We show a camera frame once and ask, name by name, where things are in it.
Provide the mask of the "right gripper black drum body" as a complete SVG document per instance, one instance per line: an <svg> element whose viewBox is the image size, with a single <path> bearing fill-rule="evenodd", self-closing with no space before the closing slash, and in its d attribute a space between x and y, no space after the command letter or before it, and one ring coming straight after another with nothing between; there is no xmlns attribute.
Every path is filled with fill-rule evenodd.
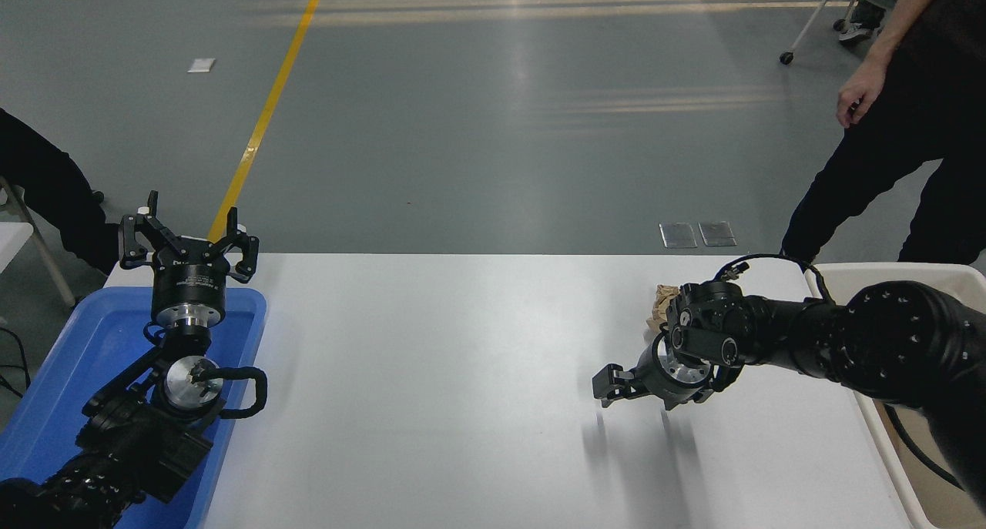
<svg viewBox="0 0 986 529"><path fill-rule="evenodd" d="M639 357L636 379L647 393L661 399L666 412L689 402L699 392L699 368L680 360L663 336Z"/></svg>

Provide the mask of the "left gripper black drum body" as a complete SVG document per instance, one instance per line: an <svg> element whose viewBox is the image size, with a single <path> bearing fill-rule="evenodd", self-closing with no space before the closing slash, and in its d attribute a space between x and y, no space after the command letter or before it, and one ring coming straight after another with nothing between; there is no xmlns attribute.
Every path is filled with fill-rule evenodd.
<svg viewBox="0 0 986 529"><path fill-rule="evenodd" d="M211 263L179 259L170 252L153 256L152 308L166 309L180 304L226 307L226 276L231 269L225 259Z"/></svg>

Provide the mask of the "person's hand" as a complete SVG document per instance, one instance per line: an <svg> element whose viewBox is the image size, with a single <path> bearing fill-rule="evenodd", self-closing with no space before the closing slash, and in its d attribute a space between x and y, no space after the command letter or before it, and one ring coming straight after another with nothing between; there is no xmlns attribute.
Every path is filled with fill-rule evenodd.
<svg viewBox="0 0 986 529"><path fill-rule="evenodd" d="M836 121L842 129L856 125L870 111L884 89L889 65L887 58L871 58L868 55L840 88Z"/></svg>

